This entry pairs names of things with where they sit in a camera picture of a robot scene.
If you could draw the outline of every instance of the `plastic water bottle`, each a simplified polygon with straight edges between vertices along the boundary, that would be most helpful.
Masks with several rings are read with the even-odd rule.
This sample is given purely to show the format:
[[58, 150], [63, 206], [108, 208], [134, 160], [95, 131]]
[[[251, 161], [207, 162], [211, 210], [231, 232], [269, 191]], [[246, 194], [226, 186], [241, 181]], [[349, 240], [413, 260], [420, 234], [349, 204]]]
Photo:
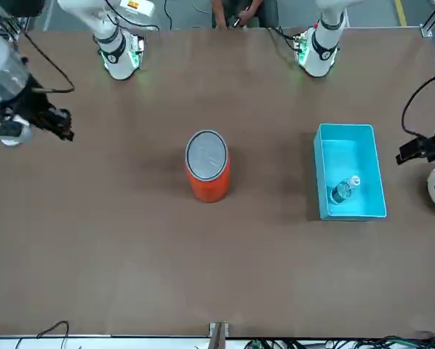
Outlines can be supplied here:
[[334, 204], [342, 204], [351, 197], [351, 194], [360, 186], [360, 177], [352, 176], [343, 180], [331, 191], [331, 199]]

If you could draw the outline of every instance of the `metal bracket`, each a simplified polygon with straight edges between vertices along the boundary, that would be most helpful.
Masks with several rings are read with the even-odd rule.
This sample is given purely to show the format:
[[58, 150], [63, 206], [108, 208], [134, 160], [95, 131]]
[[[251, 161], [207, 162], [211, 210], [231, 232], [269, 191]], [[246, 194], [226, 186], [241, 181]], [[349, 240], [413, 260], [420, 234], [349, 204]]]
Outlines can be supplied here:
[[224, 325], [224, 332], [226, 334], [226, 337], [229, 337], [229, 323], [228, 322], [212, 322], [209, 324], [209, 336], [212, 336], [212, 333], [214, 332], [217, 324], [223, 324]]
[[226, 337], [229, 335], [229, 324], [226, 322], [212, 322], [209, 324], [208, 349], [226, 349]]
[[433, 37], [433, 32], [431, 31], [431, 29], [429, 29], [428, 31], [424, 28], [423, 24], [420, 24], [420, 31], [421, 31], [421, 36], [423, 38], [432, 38]]

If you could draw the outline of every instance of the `person's hand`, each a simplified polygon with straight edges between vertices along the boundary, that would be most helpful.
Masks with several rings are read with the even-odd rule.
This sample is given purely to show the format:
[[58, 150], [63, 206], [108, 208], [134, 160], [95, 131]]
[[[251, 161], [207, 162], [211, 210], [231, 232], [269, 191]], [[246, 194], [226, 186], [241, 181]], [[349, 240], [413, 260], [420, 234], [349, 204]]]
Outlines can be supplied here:
[[251, 9], [246, 9], [239, 14], [240, 23], [239, 27], [243, 27], [244, 25], [247, 25], [248, 22], [253, 18], [255, 13]]
[[220, 31], [227, 31], [227, 29], [228, 29], [226, 22], [217, 23], [216, 28], [219, 29]]

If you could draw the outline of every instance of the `black cable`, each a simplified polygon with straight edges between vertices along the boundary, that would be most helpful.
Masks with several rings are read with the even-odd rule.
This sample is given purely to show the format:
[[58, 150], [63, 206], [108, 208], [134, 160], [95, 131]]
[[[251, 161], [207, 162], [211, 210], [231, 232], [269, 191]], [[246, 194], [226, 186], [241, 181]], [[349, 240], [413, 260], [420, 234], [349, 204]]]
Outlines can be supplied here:
[[73, 85], [72, 81], [69, 79], [66, 73], [63, 72], [61, 68], [59, 68], [39, 47], [33, 39], [27, 34], [27, 32], [20, 26], [19, 23], [15, 23], [17, 27], [20, 29], [20, 31], [23, 33], [23, 35], [27, 38], [27, 40], [30, 41], [32, 46], [35, 48], [38, 53], [43, 56], [43, 58], [48, 61], [64, 78], [65, 80], [71, 85], [69, 89], [37, 89], [34, 92], [35, 93], [69, 93], [75, 90], [75, 86]]
[[272, 343], [272, 345], [273, 345], [273, 347], [272, 348], [274, 348], [274, 346], [276, 346], [276, 347], [278, 347], [279, 349], [284, 349], [278, 342], [276, 342], [275, 340], [267, 340], [266, 342], [270, 342], [270, 343]]
[[67, 340], [68, 336], [69, 336], [69, 323], [66, 320], [62, 320], [57, 322], [56, 324], [52, 325], [50, 328], [45, 329], [43, 332], [40, 332], [36, 335], [36, 339], [40, 339], [41, 337], [43, 337], [45, 334], [50, 333], [52, 331], [54, 331], [56, 328], [58, 328], [61, 325], [65, 325], [65, 334], [64, 334], [64, 338], [63, 341], [60, 343], [60, 349], [64, 348], [64, 343]]
[[126, 31], [128, 31], [129, 29], [128, 28], [126, 28], [126, 27], [123, 27], [122, 25], [120, 25], [119, 24], [119, 19], [117, 19], [117, 21], [116, 22], [114, 22], [114, 20], [111, 18], [111, 16], [110, 15], [107, 15], [108, 16], [108, 19], [110, 20], [110, 22], [111, 23], [113, 23], [114, 25], [116, 25], [116, 26], [118, 26], [119, 28], [122, 28], [122, 29], [125, 29]]
[[167, 0], [164, 0], [164, 13], [166, 14], [166, 17], [169, 18], [169, 30], [172, 30], [172, 18], [169, 15], [169, 12], [167, 11]]
[[426, 86], [428, 86], [433, 81], [435, 81], [435, 76], [433, 76], [427, 82], [425, 82], [420, 87], [418, 87], [418, 89], [413, 93], [412, 97], [408, 100], [407, 104], [405, 105], [404, 111], [402, 112], [402, 129], [406, 133], [408, 133], [409, 135], [412, 135], [412, 136], [415, 136], [418, 138], [422, 138], [422, 139], [427, 139], [427, 137], [423, 136], [421, 133], [411, 131], [405, 127], [405, 114], [407, 113], [408, 107], [410, 106], [410, 104], [412, 104], [412, 101], [415, 99], [417, 94], [420, 93], [422, 89], [424, 89]]
[[23, 341], [23, 338], [19, 338], [19, 340], [17, 341], [17, 344], [15, 345], [14, 349], [18, 349], [20, 343]]
[[253, 344], [253, 342], [256, 342], [255, 340], [250, 340], [245, 346], [244, 346], [244, 349], [250, 349], [251, 347], [251, 345]]
[[348, 340], [346, 340], [344, 343], [342, 343], [341, 345], [337, 346], [337, 344], [339, 344], [339, 342], [335, 343], [335, 349], [342, 349], [343, 347], [345, 347], [348, 344]]
[[417, 349], [435, 349], [435, 335], [424, 340], [409, 340], [397, 336], [387, 336], [380, 340], [358, 340], [354, 348], [366, 345], [374, 349], [390, 349], [394, 344], [409, 345]]
[[[265, 28], [268, 32], [269, 32], [269, 35], [271, 35], [272, 36], [272, 34], [271, 34], [271, 29], [270, 28]], [[283, 39], [284, 39], [284, 42], [285, 42], [285, 44], [292, 50], [292, 51], [298, 51], [296, 48], [294, 48], [294, 46], [293, 45], [291, 45], [290, 44], [290, 42], [289, 42], [289, 39], [286, 39], [286, 38], [284, 38], [283, 37]]]
[[293, 40], [295, 38], [295, 35], [290, 36], [290, 35], [287, 35], [286, 33], [284, 33], [281, 26], [279, 26], [278, 28], [276, 28], [276, 27], [269, 27], [269, 28], [272, 29], [273, 31], [275, 31], [278, 35], [282, 36], [284, 39]]
[[156, 29], [159, 31], [159, 26], [157, 26], [157, 25], [154, 25], [154, 24], [137, 24], [137, 23], [134, 23], [134, 22], [128, 20], [126, 17], [124, 17], [123, 15], [121, 15], [120, 13], [118, 13], [118, 12], [116, 11], [116, 9], [114, 9], [113, 5], [111, 5], [111, 4], [109, 3], [108, 0], [105, 0], [105, 2], [106, 2], [106, 4], [109, 6], [109, 8], [111, 9], [111, 11], [114, 12], [114, 13], [116, 14], [117, 17], [122, 18], [122, 19], [125, 20], [127, 23], [129, 23], [130, 25], [135, 25], [136, 27], [140, 27], [140, 28], [156, 28]]

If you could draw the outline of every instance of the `blue plastic bin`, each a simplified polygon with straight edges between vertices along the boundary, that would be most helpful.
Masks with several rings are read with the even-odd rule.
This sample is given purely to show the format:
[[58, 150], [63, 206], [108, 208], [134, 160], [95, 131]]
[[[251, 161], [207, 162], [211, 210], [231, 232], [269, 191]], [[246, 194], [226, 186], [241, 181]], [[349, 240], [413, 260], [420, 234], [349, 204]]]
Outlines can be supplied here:
[[[319, 125], [314, 158], [322, 220], [371, 220], [387, 215], [371, 125]], [[353, 175], [360, 177], [361, 185], [352, 197], [342, 204], [331, 202], [332, 188]]]

